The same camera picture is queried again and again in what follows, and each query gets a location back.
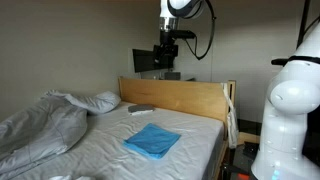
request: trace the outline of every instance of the white wall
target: white wall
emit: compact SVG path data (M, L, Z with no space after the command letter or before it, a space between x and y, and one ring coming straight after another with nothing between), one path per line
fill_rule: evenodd
M212 1L217 16L211 53L197 62L184 42L175 60L176 70L193 74L199 81L237 81L236 107L240 119L262 121L264 99L270 79L281 69L271 60L291 56L297 44L304 1L218 0ZM319 15L312 1L309 20ZM208 41L209 14L182 21L180 28L199 35L200 52Z
M135 76L131 49L158 41L159 9L155 1L1 0L0 121L50 89L117 93L118 76Z

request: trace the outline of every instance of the computer screen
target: computer screen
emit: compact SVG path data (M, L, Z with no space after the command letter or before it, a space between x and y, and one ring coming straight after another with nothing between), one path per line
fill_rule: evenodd
M156 63L154 61L153 51L132 49L132 53L135 72L173 68L173 60L168 57L163 57L159 63Z

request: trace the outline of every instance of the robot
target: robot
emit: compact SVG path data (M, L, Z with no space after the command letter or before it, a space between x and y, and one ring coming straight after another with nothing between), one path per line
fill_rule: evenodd
M173 59L177 56L178 47L174 45L176 39L195 37L191 31L176 30L178 18L199 16L203 10L203 2L204 0L161 0L160 46L154 48L156 61L161 56ZM212 10L210 1L205 2ZM251 167L251 179L320 179L319 167L302 155L307 114L320 104L320 25L289 60L267 90L260 146Z

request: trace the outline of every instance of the wooden headboard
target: wooden headboard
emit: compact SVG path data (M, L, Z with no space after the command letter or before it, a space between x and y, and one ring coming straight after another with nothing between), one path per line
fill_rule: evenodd
M135 104L151 104L224 122L227 132L229 106L220 83L119 78L121 99ZM235 81L228 81L234 102Z

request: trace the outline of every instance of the blue cloth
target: blue cloth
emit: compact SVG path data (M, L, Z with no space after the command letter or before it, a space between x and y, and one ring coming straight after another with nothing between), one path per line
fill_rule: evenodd
M160 159L179 138L179 134L150 123L128 140L124 140L123 145L147 157Z

